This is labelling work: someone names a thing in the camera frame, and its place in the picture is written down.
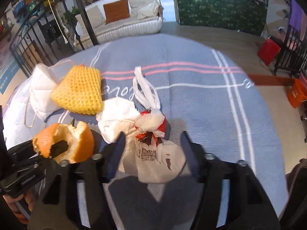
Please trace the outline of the left hand yellow nails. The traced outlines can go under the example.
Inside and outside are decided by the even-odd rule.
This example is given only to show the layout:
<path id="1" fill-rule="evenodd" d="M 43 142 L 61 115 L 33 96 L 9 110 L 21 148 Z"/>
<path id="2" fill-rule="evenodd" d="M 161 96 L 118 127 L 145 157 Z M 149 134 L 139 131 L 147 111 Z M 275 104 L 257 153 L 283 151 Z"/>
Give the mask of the left hand yellow nails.
<path id="1" fill-rule="evenodd" d="M 24 225 L 27 225 L 29 222 L 29 219 L 26 217 L 25 213 L 26 210 L 23 208 L 20 204 L 21 200 L 25 200 L 26 205 L 30 212 L 33 211 L 33 208 L 35 206 L 35 193 L 33 189 L 29 189 L 26 192 L 24 192 L 22 195 L 20 195 L 17 198 L 12 198 L 9 195 L 3 195 L 4 200 L 6 201 L 8 207 L 11 209 L 15 217 Z"/>

